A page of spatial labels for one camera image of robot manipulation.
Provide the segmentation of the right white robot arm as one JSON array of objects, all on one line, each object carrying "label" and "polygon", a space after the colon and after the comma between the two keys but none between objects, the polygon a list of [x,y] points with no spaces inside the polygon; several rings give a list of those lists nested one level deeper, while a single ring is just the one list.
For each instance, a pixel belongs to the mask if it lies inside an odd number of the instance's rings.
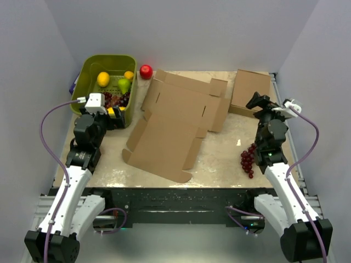
[{"label": "right white robot arm", "polygon": [[286,120],[300,117],[302,108],[294,99],[286,99],[281,106],[267,95],[258,92],[246,108],[260,107],[254,114],[258,119],[254,160],[269,180],[279,201],[269,194],[259,194],[244,202],[250,215],[260,213],[280,237],[280,246],[288,262],[322,259],[327,262],[333,227],[312,208],[292,176],[292,169],[301,161],[289,165],[282,145],[286,141]]}]

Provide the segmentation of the cardboard paper box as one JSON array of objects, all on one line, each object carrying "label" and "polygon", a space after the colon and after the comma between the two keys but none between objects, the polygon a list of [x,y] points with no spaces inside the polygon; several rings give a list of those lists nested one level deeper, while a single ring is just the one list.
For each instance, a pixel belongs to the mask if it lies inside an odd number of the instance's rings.
[{"label": "cardboard paper box", "polygon": [[157,70],[144,112],[122,150],[125,163],[162,178],[185,183],[207,132],[221,132],[230,99],[227,81],[203,82]]}]

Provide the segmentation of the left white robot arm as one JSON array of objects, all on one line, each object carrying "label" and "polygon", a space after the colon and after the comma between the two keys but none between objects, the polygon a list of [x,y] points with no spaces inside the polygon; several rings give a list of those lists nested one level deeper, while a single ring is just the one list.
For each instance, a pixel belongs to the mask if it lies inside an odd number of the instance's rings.
[{"label": "left white robot arm", "polygon": [[33,262],[75,262],[80,240],[97,216],[112,214],[115,219],[115,227],[99,230],[101,235],[118,232],[127,221],[126,211],[114,206],[109,190],[91,191],[78,204],[99,162],[102,140],[108,130],[116,128],[107,113],[81,112],[66,162],[59,163],[64,177],[53,203],[38,229],[29,230],[24,239]]}]

